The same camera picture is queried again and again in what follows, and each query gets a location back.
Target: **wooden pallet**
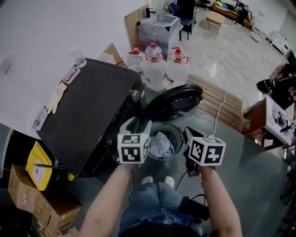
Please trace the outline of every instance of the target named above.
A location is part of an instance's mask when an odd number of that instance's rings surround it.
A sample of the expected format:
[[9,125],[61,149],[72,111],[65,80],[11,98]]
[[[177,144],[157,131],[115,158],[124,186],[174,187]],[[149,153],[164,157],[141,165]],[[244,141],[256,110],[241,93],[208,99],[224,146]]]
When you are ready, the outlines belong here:
[[[215,119],[226,91],[192,74],[189,74],[186,84],[198,85],[203,89],[202,104],[198,105],[197,111]],[[242,100],[227,93],[225,103],[219,112],[218,121],[241,132],[243,121],[241,110]]]

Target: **jeans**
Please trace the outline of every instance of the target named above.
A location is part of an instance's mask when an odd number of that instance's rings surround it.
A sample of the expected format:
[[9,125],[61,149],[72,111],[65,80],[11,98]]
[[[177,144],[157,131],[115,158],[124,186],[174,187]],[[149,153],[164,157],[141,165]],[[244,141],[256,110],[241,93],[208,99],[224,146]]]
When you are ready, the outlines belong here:
[[142,185],[133,194],[131,204],[122,214],[119,234],[142,223],[151,222],[186,225],[202,236],[202,227],[195,223],[194,217],[178,209],[182,199],[171,186],[163,182]]

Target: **desk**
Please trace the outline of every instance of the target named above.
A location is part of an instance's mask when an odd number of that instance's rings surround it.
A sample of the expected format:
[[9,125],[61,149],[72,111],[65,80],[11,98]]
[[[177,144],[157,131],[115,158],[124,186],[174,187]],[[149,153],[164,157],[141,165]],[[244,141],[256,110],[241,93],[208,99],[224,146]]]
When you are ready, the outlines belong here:
[[291,145],[292,139],[294,138],[292,130],[280,132],[281,127],[275,122],[272,116],[274,110],[288,116],[288,114],[269,96],[244,115],[245,118],[250,119],[250,126],[248,129],[242,131],[243,135],[263,140],[262,145],[264,145],[264,135],[266,131],[273,135],[274,143],[266,147],[267,150],[286,144]]
[[224,23],[225,17],[216,12],[209,12],[207,14],[208,29],[210,28],[210,22],[218,25],[217,35],[219,35],[219,28]]

